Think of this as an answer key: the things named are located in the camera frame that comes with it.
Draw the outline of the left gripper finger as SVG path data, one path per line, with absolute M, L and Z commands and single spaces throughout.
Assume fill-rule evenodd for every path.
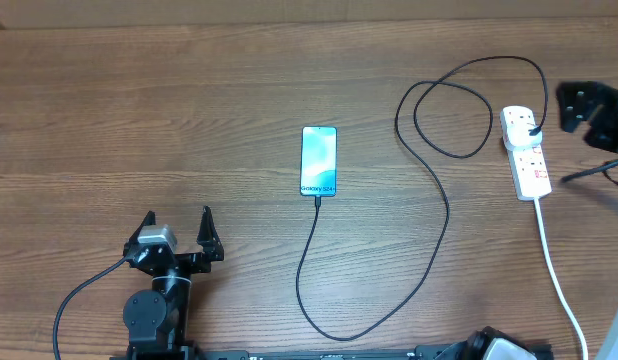
M 137 244 L 138 243 L 138 237 L 139 237 L 140 232 L 142 231 L 142 229 L 145 226 L 153 226 L 155 224 L 156 224 L 155 213 L 153 211 L 148 211 L 147 214 L 145 215 L 144 219 L 142 220 L 141 224 L 138 226 L 138 228 L 134 231 L 134 233 L 128 239 L 127 245 L 131 246 L 133 244 Z
M 224 247 L 215 229 L 212 211 L 208 206 L 202 209 L 197 244 L 203 249 L 203 254 L 208 262 L 224 260 Z

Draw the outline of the blue screen smartphone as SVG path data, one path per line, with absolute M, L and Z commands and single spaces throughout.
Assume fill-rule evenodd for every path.
M 333 197 L 337 192 L 337 129 L 305 126 L 302 129 L 300 194 Z

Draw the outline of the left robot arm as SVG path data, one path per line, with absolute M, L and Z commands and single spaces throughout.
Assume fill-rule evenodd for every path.
M 224 259 L 224 248 L 211 209 L 202 208 L 196 243 L 198 252 L 176 252 L 177 239 L 159 225 L 153 211 L 125 243 L 123 257 L 132 268 L 151 277 L 151 288 L 130 296 L 123 308 L 129 333 L 127 359 L 202 359 L 194 341 L 186 338 L 191 276 L 209 273 Z

